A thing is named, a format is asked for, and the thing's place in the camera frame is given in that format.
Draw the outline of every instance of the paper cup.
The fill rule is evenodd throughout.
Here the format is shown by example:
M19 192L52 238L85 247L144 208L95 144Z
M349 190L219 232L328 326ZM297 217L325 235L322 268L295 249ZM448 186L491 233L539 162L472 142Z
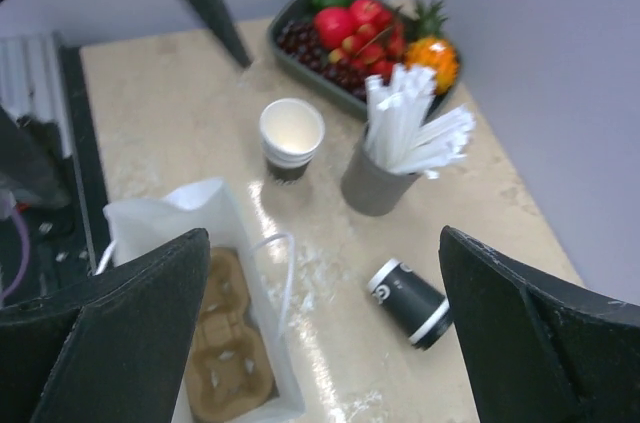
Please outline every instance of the paper cup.
M451 326L449 300L395 258L375 274L367 289L416 348L431 347Z
M304 175L324 138L324 121L313 106L296 98L283 98L260 115L262 150L269 173L283 183Z

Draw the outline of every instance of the fruit tray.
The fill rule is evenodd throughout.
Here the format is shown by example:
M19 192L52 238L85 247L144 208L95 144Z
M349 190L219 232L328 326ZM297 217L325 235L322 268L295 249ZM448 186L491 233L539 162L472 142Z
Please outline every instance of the fruit tray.
M383 0L378 0L383 6L390 11L394 8L384 3ZM311 0L293 0L273 19L269 29L267 31L268 44L275 56L277 64L288 73L290 76L300 81L304 85L314 89L326 99L334 103L343 111L351 114L355 118L362 121L367 120L367 105L362 100L354 96L352 93L346 91L342 87L334 84L323 76L322 72L316 72L302 64L297 59L288 55L283 51L277 43L278 36L282 33L285 27L290 24L291 21L310 23L313 19L314 13L312 9ZM413 41L413 34L415 32L416 22L406 15L400 14L400 18L404 23L405 39L410 42ZM324 51L323 61L326 62L328 52ZM437 95L429 109L429 112L425 116L425 121L432 118L438 113L438 111L444 106L445 101L455 90L455 87L460 81L460 74L462 72L462 58L460 52L456 48L456 58L459 64L458 76L454 85L444 94Z

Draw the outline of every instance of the cardboard cup carrier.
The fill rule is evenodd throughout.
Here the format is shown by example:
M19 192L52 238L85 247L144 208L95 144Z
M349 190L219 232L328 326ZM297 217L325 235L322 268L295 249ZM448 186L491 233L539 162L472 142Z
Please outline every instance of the cardboard cup carrier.
M249 289L236 254L214 248L185 368L191 411L222 423L262 405L274 377L259 333L245 323Z

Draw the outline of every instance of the metal grille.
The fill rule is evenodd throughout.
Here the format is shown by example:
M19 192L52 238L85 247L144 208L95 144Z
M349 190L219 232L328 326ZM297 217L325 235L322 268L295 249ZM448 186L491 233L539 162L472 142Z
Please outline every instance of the metal grille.
M69 120L55 35L0 38L0 106L17 119L55 122L65 158L72 154Z

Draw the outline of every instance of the cable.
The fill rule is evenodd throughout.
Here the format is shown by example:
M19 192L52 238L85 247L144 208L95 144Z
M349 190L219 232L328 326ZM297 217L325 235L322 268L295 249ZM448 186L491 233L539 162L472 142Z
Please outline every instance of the cable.
M22 279L24 278L24 275L27 272L27 267L29 266L29 255L31 253L31 245L29 243L29 230L27 229L27 224L22 218L22 215L20 215L16 208L13 207L8 201L2 200L2 203L7 206L11 221L13 221L13 224L15 225L18 232L18 236L20 236L22 257L20 259L20 268L18 268L18 273L16 274L16 277L13 279L13 282L11 282L9 287L0 294L0 301L4 301L4 299L11 293L13 293L15 289L20 286L20 283L22 283Z

